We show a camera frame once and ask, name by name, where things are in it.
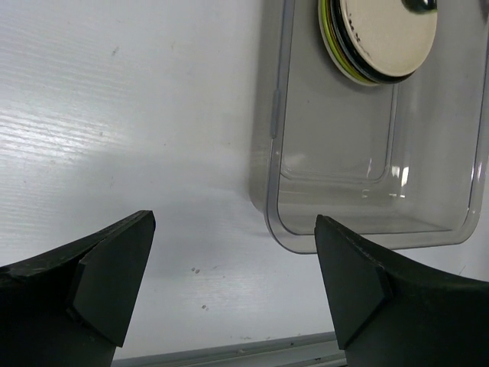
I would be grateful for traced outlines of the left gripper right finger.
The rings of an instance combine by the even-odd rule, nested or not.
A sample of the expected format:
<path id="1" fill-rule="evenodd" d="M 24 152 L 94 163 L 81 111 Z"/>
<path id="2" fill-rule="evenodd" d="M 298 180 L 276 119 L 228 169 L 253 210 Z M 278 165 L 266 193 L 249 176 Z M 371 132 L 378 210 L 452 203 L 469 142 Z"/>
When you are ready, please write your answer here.
<path id="1" fill-rule="evenodd" d="M 349 366 L 486 366 L 488 284 L 423 265 L 318 216 L 316 250 Z"/>

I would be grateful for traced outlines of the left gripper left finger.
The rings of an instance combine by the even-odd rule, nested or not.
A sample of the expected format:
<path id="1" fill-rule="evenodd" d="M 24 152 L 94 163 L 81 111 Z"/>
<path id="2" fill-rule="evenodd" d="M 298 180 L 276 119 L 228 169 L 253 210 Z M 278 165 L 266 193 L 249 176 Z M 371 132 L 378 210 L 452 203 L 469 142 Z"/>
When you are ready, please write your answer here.
<path id="1" fill-rule="evenodd" d="M 110 366 L 155 232 L 150 210 L 1 268 L 3 366 Z"/>

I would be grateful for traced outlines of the cream plate with black patch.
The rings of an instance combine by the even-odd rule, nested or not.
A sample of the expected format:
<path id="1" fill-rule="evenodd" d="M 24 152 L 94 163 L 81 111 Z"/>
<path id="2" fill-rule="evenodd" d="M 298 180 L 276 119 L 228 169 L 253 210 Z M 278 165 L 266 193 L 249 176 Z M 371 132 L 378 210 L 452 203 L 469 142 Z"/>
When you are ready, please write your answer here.
<path id="1" fill-rule="evenodd" d="M 355 52 L 390 78 L 415 72 L 426 60 L 436 35 L 436 1 L 344 0 L 333 11 Z"/>

